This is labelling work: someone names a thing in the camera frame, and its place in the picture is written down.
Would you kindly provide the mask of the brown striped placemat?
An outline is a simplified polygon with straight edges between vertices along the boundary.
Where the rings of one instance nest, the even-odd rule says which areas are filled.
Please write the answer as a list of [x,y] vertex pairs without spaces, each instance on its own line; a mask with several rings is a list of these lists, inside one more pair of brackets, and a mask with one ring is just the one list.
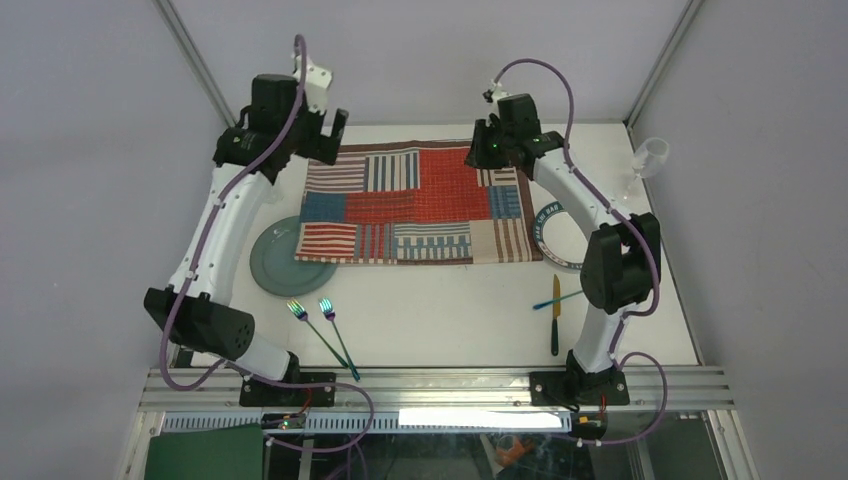
[[348,145],[309,162],[294,257],[368,265],[536,262],[527,177],[465,163],[466,141]]

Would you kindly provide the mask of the white green-rimmed small plate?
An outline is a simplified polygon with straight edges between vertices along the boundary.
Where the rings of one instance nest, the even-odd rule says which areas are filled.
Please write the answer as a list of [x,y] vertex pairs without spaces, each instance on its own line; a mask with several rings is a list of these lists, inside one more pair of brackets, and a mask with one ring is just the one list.
[[543,256],[558,268],[578,273],[588,240],[559,202],[544,205],[535,215],[532,235]]

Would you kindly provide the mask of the large teal plate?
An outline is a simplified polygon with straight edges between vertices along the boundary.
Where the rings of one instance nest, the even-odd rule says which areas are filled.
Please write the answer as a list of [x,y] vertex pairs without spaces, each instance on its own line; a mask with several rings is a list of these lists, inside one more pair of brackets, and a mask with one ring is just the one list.
[[297,297],[325,285],[338,266],[295,259],[300,219],[290,216],[268,226],[257,238],[249,255],[249,268],[256,284],[271,295]]

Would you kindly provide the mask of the gold knife dark handle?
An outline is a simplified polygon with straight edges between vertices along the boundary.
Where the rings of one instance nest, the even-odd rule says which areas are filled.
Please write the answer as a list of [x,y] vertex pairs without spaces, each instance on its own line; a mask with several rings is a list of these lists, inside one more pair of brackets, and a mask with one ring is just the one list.
[[[553,277],[553,293],[552,299],[561,296],[561,284],[557,275]],[[550,336],[550,352],[556,357],[559,355],[559,325],[558,318],[561,313],[561,304],[552,305],[552,320],[551,320],[551,336]]]

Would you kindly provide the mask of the clear wine glass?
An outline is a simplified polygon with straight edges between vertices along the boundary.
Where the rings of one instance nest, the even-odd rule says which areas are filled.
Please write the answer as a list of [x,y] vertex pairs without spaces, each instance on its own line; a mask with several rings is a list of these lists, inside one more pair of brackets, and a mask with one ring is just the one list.
[[657,175],[665,165],[669,154],[670,145],[662,138],[650,137],[645,139],[633,154],[632,173],[628,177],[620,199],[622,201],[630,199],[634,196],[636,187],[640,182]]

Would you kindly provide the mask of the iridescent spoon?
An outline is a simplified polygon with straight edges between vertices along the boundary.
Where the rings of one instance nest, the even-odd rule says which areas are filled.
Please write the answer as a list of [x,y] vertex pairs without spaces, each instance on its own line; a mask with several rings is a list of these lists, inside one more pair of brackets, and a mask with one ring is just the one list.
[[541,310],[541,309],[547,308],[548,306],[557,305],[557,304],[564,302],[565,300],[568,300],[568,299],[571,299],[571,298],[574,298],[574,297],[578,297],[578,296],[583,296],[583,295],[584,294],[582,293],[582,291],[573,292],[573,293],[569,293],[569,294],[566,294],[566,295],[562,295],[560,297],[553,298],[551,300],[547,300],[547,301],[544,301],[544,302],[534,304],[531,308],[534,311],[535,310]]

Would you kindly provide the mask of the iridescent fork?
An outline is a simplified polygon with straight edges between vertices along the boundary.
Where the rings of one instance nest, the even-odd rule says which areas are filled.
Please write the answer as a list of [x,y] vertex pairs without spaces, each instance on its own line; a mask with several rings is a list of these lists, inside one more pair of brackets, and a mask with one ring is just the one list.
[[334,307],[333,307],[333,304],[332,304],[331,300],[330,300],[329,298],[327,298],[327,297],[322,297],[322,298],[318,301],[318,304],[319,304],[319,307],[320,307],[320,309],[321,309],[322,315],[324,316],[324,318],[325,318],[327,321],[329,321],[329,322],[330,322],[330,324],[331,324],[331,325],[332,325],[332,327],[333,327],[333,330],[334,330],[334,332],[335,332],[335,334],[336,334],[336,337],[337,337],[337,339],[338,339],[338,341],[339,341],[339,344],[340,344],[340,346],[341,346],[341,348],[342,348],[342,352],[344,353],[345,360],[346,360],[346,362],[347,362],[347,364],[348,364],[348,368],[349,368],[349,370],[350,370],[350,372],[351,372],[351,374],[352,374],[352,377],[353,377],[354,381],[355,381],[355,382],[357,382],[357,383],[359,383],[359,382],[361,381],[361,375],[359,374],[359,371],[358,371],[358,369],[357,369],[357,366],[355,365],[355,363],[354,363],[354,361],[353,361],[352,357],[351,357],[351,356],[350,356],[350,354],[349,354],[349,351],[348,351],[348,349],[347,349],[347,346],[345,345],[345,342],[344,342],[344,340],[343,340],[343,337],[342,337],[342,335],[341,335],[341,332],[340,332],[340,330],[339,330],[339,328],[338,328],[338,326],[337,326],[337,324],[336,324],[336,312],[335,312],[335,309],[334,309]]
[[303,307],[303,305],[297,301],[296,299],[291,299],[286,301],[287,308],[292,313],[292,315],[307,325],[312,332],[320,339],[326,349],[332,354],[332,356],[337,360],[337,362],[345,369],[349,368],[348,362],[342,358],[342,356],[329,344],[326,338],[318,331],[318,329],[312,324],[309,319],[309,314],[307,310]]

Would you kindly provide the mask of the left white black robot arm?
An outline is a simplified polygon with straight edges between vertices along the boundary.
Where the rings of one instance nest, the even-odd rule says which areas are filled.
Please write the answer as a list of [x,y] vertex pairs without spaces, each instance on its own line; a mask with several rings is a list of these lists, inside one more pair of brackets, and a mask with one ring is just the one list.
[[244,374],[264,378],[263,394],[277,406],[301,392],[297,356],[258,333],[254,317],[231,307],[239,256],[259,207],[293,156],[335,163],[348,112],[337,110],[322,132],[332,75],[308,68],[306,79],[260,74],[236,125],[219,136],[202,218],[166,287],[149,288],[143,306],[162,331],[159,367],[168,370],[175,344],[213,356]]

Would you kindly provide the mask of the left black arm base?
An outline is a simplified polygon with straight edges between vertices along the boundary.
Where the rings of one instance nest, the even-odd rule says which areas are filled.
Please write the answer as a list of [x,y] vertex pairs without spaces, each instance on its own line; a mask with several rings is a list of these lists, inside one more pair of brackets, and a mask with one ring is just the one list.
[[334,406],[335,388],[281,388],[251,377],[242,382],[238,401],[241,407],[300,408],[306,403],[310,407]]

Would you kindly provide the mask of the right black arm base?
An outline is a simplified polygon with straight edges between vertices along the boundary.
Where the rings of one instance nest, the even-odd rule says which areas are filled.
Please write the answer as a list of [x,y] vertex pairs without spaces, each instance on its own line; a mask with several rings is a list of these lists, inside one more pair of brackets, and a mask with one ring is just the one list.
[[564,369],[532,371],[529,392],[533,406],[601,407],[625,406],[630,395],[625,375],[614,371],[605,381],[580,386],[577,377]]

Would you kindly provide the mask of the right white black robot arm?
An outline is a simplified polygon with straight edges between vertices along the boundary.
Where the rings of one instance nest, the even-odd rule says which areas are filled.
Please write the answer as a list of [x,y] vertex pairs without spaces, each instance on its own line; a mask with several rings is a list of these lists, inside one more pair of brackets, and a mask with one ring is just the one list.
[[491,112],[476,120],[466,163],[478,170],[513,167],[551,194],[587,240],[580,271],[589,302],[569,354],[566,396],[588,405],[604,389],[600,374],[617,367],[616,352],[632,317],[658,307],[661,232],[651,213],[634,214],[606,198],[576,166],[565,138],[543,131],[533,98],[490,89]]

